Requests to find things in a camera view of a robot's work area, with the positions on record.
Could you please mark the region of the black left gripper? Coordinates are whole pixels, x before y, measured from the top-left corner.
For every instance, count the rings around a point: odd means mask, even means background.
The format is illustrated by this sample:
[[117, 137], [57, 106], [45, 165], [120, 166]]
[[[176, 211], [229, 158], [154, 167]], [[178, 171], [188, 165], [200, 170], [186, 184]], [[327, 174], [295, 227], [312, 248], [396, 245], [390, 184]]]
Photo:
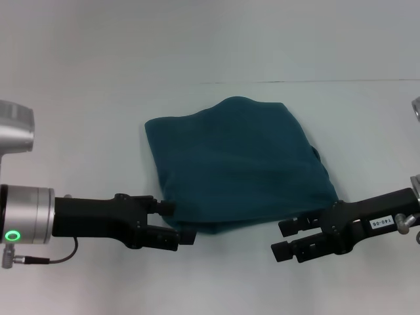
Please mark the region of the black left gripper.
[[52, 235], [71, 238], [110, 238], [129, 249], [142, 247], [177, 251], [193, 245], [196, 232], [147, 226], [147, 214], [172, 217], [175, 204], [153, 196], [117, 194], [112, 199], [56, 198]]

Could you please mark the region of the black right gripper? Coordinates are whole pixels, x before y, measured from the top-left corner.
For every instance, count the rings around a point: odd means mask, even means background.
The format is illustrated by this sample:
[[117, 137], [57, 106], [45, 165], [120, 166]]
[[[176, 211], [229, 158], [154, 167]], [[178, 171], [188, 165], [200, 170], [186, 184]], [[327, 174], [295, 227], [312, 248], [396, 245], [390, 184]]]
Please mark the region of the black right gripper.
[[300, 231], [321, 228], [322, 233], [283, 241], [271, 245], [276, 261], [293, 257], [299, 263], [349, 253], [366, 238], [372, 238], [398, 229], [396, 216], [409, 217], [419, 212], [419, 202], [411, 188], [377, 196], [363, 201], [338, 201], [319, 214], [302, 214], [278, 223], [283, 237]]

